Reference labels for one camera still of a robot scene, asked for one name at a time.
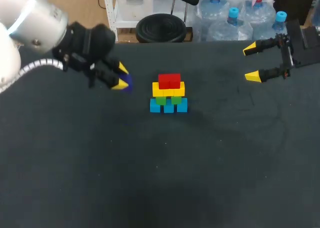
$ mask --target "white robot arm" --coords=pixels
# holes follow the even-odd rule
[[[115,34],[103,24],[93,29],[77,22],[69,25],[68,15],[47,0],[0,0],[0,88],[20,72],[20,55],[13,40],[38,53],[52,51],[64,71],[83,72],[90,86],[96,78],[114,90],[129,86],[119,78],[129,75],[121,62],[106,58]]]
[[[67,14],[46,0],[0,0],[0,87],[21,67],[12,39],[45,53],[59,44],[67,26]]]

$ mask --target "toy block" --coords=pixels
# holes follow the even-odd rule
[[[159,106],[164,106],[165,104],[167,104],[167,98],[165,96],[156,97],[155,102]]]
[[[164,97],[173,97],[175,95],[174,89],[163,89],[162,91]]]
[[[181,75],[171,74],[170,75],[170,89],[180,89]]]
[[[167,99],[166,104],[163,106],[164,113],[174,113],[175,112],[175,105],[171,104],[171,100]]]
[[[170,76],[169,74],[159,74],[158,75],[159,89],[165,90],[170,89]]]
[[[188,99],[182,98],[181,104],[176,105],[176,112],[186,113],[188,112]]]
[[[172,96],[171,97],[171,104],[172,105],[179,105],[182,102],[181,96]]]
[[[150,99],[150,112],[151,113],[160,113],[161,106],[157,104],[156,99]]]
[[[158,82],[152,82],[152,95],[153,95],[153,97],[163,97],[164,96],[163,90],[159,89]]]
[[[180,82],[180,89],[174,89],[174,96],[175,97],[184,97],[185,96],[185,83],[182,81]]]
[[[128,84],[127,88],[124,88],[124,92],[132,92],[133,91],[133,81],[130,74],[119,74],[119,78]]]

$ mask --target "green block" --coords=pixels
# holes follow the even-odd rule
[[[172,105],[180,105],[182,102],[182,97],[181,96],[172,96],[171,97],[171,104]]]
[[[167,98],[166,97],[156,97],[155,102],[157,105],[164,106],[167,102]]]

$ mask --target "black tablecloth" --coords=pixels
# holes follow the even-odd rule
[[[281,56],[246,45],[116,45],[131,94],[25,75],[0,95],[0,227],[320,226],[319,65],[247,82]],[[149,112],[160,73],[181,73],[188,114]]]

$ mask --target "blue bottle cap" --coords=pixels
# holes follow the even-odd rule
[[[278,11],[275,16],[275,21],[276,22],[285,22],[286,18],[287,18],[287,13],[285,13],[284,11]]]
[[[229,9],[229,17],[230,18],[238,18],[239,9],[237,7],[231,7]]]

